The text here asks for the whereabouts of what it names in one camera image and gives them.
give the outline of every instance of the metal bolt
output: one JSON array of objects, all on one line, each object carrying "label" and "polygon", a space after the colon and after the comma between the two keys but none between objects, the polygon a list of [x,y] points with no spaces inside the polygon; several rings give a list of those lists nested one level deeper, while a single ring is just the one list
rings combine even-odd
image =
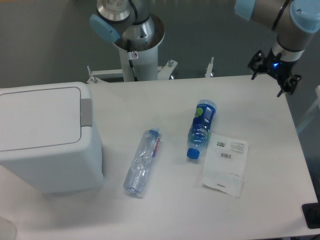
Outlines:
[{"label": "metal bolt", "polygon": [[93,81],[96,84],[98,82],[97,78],[92,75],[92,72],[89,66],[86,66],[86,68],[88,69],[89,78],[91,78],[91,81]]},{"label": "metal bolt", "polygon": [[169,60],[169,68],[171,68],[174,64],[174,61],[173,60]]}]

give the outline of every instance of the clear plastic bottle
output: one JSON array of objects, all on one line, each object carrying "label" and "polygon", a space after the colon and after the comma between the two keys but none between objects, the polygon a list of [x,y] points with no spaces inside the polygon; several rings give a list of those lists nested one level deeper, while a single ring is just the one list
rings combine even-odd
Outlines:
[{"label": "clear plastic bottle", "polygon": [[137,195],[144,191],[159,142],[159,128],[144,132],[123,184],[128,193]]},{"label": "clear plastic bottle", "polygon": [[190,159],[198,159],[200,152],[206,147],[211,136],[211,123],[217,111],[213,101],[200,100],[197,103],[194,119],[188,133],[188,151]]}]

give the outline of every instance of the black object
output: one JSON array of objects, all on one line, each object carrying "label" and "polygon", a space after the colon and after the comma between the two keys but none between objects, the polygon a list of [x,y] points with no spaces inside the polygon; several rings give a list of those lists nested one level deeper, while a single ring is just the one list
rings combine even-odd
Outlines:
[{"label": "black object", "polygon": [[252,80],[254,80],[258,73],[266,73],[272,78],[276,79],[281,90],[277,97],[282,93],[292,95],[296,89],[298,82],[301,80],[300,75],[292,75],[291,70],[297,61],[281,61],[282,53],[276,56],[270,50],[267,57],[259,50],[251,59],[248,68],[253,71]]},{"label": "black object", "polygon": [[306,225],[310,229],[320,228],[320,203],[306,203],[302,205]]}]

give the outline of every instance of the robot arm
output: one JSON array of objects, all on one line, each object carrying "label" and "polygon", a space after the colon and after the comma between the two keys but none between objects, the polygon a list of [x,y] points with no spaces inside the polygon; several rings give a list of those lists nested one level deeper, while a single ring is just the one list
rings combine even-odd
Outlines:
[{"label": "robot arm", "polygon": [[237,0],[234,11],[278,33],[268,55],[259,50],[249,62],[252,80],[258,73],[267,73],[280,85],[277,97],[292,95],[301,79],[292,75],[292,68],[320,29],[320,1]]},{"label": "robot arm", "polygon": [[119,40],[132,25],[141,25],[150,17],[149,0],[97,0],[96,8],[98,16],[91,16],[90,25],[111,43]]}]

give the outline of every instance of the white paper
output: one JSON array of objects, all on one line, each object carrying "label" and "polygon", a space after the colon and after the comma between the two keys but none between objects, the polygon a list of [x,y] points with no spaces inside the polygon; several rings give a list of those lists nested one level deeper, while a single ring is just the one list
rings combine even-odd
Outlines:
[{"label": "white paper", "polygon": [[248,149],[247,141],[212,134],[205,156],[203,184],[240,198]]}]

